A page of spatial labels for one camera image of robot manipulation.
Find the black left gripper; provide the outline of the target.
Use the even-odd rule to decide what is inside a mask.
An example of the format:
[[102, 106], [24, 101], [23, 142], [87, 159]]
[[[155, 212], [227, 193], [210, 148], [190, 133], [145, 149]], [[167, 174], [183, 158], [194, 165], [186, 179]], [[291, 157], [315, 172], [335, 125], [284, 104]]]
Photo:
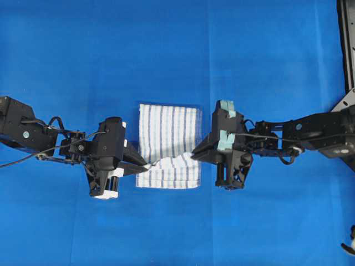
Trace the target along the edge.
[[[109, 117], [99, 124], [99, 133], [89, 143], [84, 166], [91, 197], [99, 200], [116, 199], [119, 177], [138, 175], [148, 170], [144, 167], [146, 161], [137, 149], [125, 141], [125, 132], [122, 118]], [[112, 174], [118, 165], [119, 177]]]

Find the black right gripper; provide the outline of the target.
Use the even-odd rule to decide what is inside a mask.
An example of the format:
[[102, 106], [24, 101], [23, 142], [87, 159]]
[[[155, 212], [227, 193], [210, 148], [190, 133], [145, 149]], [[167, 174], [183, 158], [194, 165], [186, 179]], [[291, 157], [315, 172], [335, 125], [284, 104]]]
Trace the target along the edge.
[[226, 190], [244, 188], [253, 161], [243, 120], [232, 101], [219, 100], [212, 114], [211, 132], [192, 151], [193, 160], [217, 166], [215, 185]]

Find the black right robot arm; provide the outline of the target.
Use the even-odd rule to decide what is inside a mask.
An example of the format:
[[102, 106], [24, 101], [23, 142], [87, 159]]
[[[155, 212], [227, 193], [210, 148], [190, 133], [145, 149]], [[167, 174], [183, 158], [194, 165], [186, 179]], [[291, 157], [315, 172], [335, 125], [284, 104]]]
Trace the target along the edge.
[[354, 169], [354, 106], [286, 122], [259, 121], [248, 129], [234, 102], [219, 100], [212, 113], [211, 132], [192, 151], [192, 159], [216, 165], [215, 185], [243, 189], [253, 156], [276, 157], [294, 163], [306, 150], [340, 158]]

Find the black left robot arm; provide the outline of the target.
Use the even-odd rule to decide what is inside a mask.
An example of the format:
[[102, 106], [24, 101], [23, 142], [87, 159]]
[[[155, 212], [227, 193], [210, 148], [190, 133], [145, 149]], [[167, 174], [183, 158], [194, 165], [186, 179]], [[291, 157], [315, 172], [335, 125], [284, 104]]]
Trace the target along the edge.
[[64, 128], [60, 117], [49, 123], [33, 109], [9, 96], [1, 97], [1, 143], [37, 160], [83, 165], [89, 195], [100, 200], [118, 198], [119, 179], [146, 172], [146, 161], [126, 139], [126, 123], [109, 117], [90, 135]]

